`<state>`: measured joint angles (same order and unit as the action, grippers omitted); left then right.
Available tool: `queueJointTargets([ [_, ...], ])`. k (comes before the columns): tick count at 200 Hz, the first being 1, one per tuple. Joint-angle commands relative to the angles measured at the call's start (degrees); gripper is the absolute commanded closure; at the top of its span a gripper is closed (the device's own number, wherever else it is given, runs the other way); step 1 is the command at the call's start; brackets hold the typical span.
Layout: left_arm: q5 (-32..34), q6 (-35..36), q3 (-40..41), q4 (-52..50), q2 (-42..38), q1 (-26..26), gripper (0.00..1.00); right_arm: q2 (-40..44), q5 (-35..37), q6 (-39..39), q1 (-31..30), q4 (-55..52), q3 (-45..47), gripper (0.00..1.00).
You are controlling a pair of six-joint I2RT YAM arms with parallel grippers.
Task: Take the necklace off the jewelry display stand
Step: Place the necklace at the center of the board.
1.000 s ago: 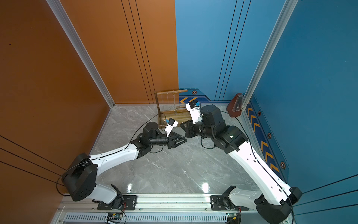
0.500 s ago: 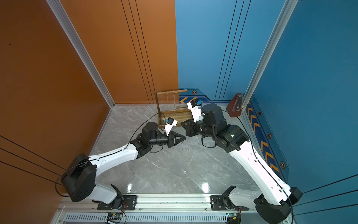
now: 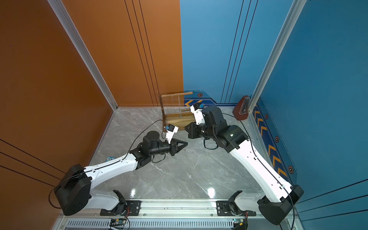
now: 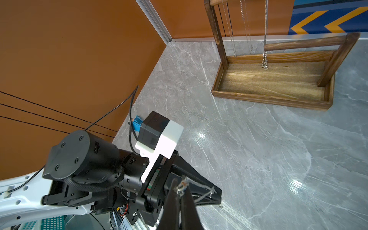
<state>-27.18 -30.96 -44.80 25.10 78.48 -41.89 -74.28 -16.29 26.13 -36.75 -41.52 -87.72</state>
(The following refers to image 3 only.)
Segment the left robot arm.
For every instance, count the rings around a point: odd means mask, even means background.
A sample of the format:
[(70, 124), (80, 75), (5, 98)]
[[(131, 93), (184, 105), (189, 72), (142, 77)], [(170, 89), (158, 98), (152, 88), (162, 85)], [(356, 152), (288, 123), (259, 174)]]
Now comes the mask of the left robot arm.
[(157, 131), (148, 132), (135, 149), (109, 162), (72, 166), (53, 190), (63, 214), (72, 216), (84, 209), (100, 209), (116, 216), (126, 215), (128, 204), (118, 190), (106, 192), (95, 188), (118, 175), (144, 167), (155, 155), (174, 156), (188, 145), (178, 139), (161, 141), (160, 136)]

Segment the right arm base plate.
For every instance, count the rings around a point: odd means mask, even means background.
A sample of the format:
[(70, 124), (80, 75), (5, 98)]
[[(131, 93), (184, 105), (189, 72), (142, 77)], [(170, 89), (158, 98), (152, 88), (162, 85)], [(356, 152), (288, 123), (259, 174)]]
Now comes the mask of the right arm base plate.
[(221, 217), (229, 216), (242, 216), (242, 217), (255, 217), (256, 212), (254, 211), (241, 211), (236, 207), (234, 202), (228, 200), (216, 201), (216, 211), (217, 215)]

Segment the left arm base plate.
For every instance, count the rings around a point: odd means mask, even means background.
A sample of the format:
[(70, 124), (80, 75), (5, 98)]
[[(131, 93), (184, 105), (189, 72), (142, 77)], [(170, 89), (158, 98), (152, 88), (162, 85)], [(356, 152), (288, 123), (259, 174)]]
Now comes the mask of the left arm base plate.
[(113, 210), (108, 211), (102, 209), (101, 216), (138, 216), (140, 213), (141, 201), (140, 200), (128, 200), (124, 204), (120, 202)]

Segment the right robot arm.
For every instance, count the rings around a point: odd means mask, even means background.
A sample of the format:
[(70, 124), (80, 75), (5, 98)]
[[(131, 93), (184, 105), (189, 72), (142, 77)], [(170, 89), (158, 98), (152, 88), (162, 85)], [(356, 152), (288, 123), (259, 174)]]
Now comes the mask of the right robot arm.
[(237, 125), (229, 126), (217, 106), (204, 107), (195, 103), (190, 107), (195, 121), (186, 125), (189, 139), (213, 140), (238, 160), (260, 185), (262, 192), (247, 195), (237, 191), (228, 200), (230, 212), (243, 216), (248, 211), (260, 212), (274, 225), (279, 225), (304, 194), (299, 185), (292, 185), (255, 149), (248, 134)]

